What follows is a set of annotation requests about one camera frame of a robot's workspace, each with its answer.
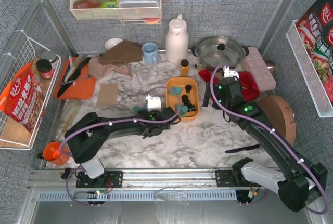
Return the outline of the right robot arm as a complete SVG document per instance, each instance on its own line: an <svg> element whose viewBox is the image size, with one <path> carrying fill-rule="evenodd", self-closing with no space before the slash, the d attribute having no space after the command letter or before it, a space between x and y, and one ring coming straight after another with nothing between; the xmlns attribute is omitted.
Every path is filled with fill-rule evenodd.
<svg viewBox="0 0 333 224"><path fill-rule="evenodd" d="M255 101L245 101L236 77L227 77L217 84L209 82L203 106L209 101L222 110L229 121L252 136L269 154L279 171L262 167L252 159L242 159L233 165L236 180L255 182L275 192L293 212L306 208L324 215L328 212L325 192L328 171L321 163L313 164L297 152L271 125Z"/></svg>

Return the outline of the red cloth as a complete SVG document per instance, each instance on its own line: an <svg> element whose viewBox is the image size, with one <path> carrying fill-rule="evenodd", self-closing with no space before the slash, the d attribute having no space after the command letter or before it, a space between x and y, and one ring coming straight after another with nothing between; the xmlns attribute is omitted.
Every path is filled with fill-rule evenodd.
<svg viewBox="0 0 333 224"><path fill-rule="evenodd" d="M260 95L260 90L249 72L239 72L239 80L242 86L241 92L245 101L253 101ZM211 72L204 69L198 72L198 75L208 83L211 79Z"/></svg>

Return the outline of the orange storage basket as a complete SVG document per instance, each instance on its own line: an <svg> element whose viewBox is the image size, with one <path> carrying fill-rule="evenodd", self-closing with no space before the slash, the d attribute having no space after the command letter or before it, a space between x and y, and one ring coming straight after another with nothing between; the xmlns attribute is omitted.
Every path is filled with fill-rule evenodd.
<svg viewBox="0 0 333 224"><path fill-rule="evenodd" d="M200 113L200 101L196 81L190 77L173 77L166 83L166 106L175 112L183 122L193 121Z"/></svg>

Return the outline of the tan felt coaster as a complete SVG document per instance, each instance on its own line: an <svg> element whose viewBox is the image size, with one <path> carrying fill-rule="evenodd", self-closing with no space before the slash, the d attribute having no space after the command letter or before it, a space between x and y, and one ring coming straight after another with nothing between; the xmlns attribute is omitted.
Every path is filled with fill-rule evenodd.
<svg viewBox="0 0 333 224"><path fill-rule="evenodd" d="M118 96L117 83L103 83L100 86L97 106L98 107L115 107Z"/></svg>

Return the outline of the black coffee capsule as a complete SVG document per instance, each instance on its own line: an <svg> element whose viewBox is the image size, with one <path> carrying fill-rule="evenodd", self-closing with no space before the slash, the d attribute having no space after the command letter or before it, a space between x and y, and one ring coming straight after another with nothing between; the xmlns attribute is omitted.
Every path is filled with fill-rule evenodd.
<svg viewBox="0 0 333 224"><path fill-rule="evenodd" d="M196 111L196 107L193 104L188 103L186 106L188 107L188 112Z"/></svg>
<svg viewBox="0 0 333 224"><path fill-rule="evenodd" d="M186 85L185 90L186 90L186 93L190 93L190 91L192 90L192 86L191 85Z"/></svg>
<svg viewBox="0 0 333 224"><path fill-rule="evenodd" d="M182 100L182 103L185 104L188 101L188 96L187 95L182 95L181 100Z"/></svg>

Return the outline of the green coffee capsule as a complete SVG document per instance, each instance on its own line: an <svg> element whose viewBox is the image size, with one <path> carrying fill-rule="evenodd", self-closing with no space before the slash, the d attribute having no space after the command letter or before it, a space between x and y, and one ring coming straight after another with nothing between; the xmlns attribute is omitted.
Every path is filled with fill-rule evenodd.
<svg viewBox="0 0 333 224"><path fill-rule="evenodd" d="M136 114L139 114L141 111L144 111L144 108L141 108L139 106L134 106L133 110Z"/></svg>
<svg viewBox="0 0 333 224"><path fill-rule="evenodd" d="M178 113L181 113L181 105L179 105L179 104L177 104L176 105L176 111L178 112Z"/></svg>
<svg viewBox="0 0 333 224"><path fill-rule="evenodd" d="M188 111L188 107L187 106L185 106L185 105L181 106L181 113L182 114L185 114L187 111Z"/></svg>
<svg viewBox="0 0 333 224"><path fill-rule="evenodd" d="M173 96L176 95L175 87L171 87L171 89L170 89L170 95L173 95Z"/></svg>
<svg viewBox="0 0 333 224"><path fill-rule="evenodd" d="M180 95L182 92L182 88L181 87L175 87L175 92L177 95Z"/></svg>

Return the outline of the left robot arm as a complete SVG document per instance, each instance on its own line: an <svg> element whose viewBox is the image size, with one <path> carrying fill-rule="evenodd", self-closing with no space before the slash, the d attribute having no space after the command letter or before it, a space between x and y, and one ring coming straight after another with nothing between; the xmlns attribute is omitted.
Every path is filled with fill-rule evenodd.
<svg viewBox="0 0 333 224"><path fill-rule="evenodd" d="M129 117L99 117L90 112L65 133L65 144L74 161L79 164L89 179L105 174L105 168L97 156L103 144L109 140L127 136L150 138L170 129L181 121L171 107L162 110L139 110Z"/></svg>

